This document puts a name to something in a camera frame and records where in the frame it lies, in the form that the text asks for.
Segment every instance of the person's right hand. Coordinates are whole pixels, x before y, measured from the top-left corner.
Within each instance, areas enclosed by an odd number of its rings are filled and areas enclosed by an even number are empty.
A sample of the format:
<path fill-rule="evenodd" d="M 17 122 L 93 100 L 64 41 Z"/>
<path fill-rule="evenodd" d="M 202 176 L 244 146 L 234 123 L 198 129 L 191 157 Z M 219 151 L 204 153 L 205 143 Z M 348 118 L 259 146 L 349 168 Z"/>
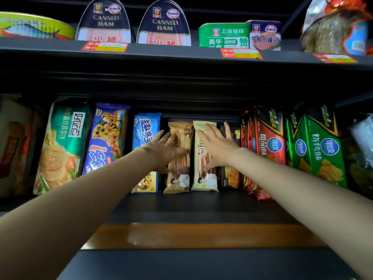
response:
<path fill-rule="evenodd" d="M 235 155 L 235 151 L 239 148 L 237 143 L 233 140 L 231 135 L 231 129 L 227 122 L 224 123 L 225 127 L 225 136 L 221 134 L 221 132 L 211 124 L 205 124 L 206 131 L 208 133 L 208 137 L 200 130 L 197 130 L 197 134 L 199 138 L 202 140 L 204 146 L 206 147 L 207 151 L 211 154 L 211 162 L 203 168 L 204 172 L 208 170 L 218 167 L 218 166 L 231 166 L 229 165 L 231 157 Z"/>

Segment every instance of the cream franzzi package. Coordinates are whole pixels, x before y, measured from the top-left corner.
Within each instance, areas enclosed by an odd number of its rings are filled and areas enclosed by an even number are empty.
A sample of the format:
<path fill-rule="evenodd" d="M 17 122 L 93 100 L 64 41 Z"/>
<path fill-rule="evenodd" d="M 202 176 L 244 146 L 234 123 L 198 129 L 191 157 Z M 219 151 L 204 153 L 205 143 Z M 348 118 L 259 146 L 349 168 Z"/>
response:
<path fill-rule="evenodd" d="M 172 146 L 183 147 L 186 153 L 179 155 L 168 164 L 166 188 L 163 193 L 185 193 L 190 184 L 190 150 L 194 127 L 187 122 L 169 122 L 170 133 L 175 134 Z"/>
<path fill-rule="evenodd" d="M 216 123 L 205 121 L 193 121 L 195 130 L 201 130 L 208 136 L 205 124 L 209 123 L 216 126 Z M 191 190 L 217 190 L 217 169 L 203 171 L 205 165 L 210 163 L 211 155 L 204 147 L 203 141 L 199 138 L 197 132 L 194 136 L 194 179 Z"/>

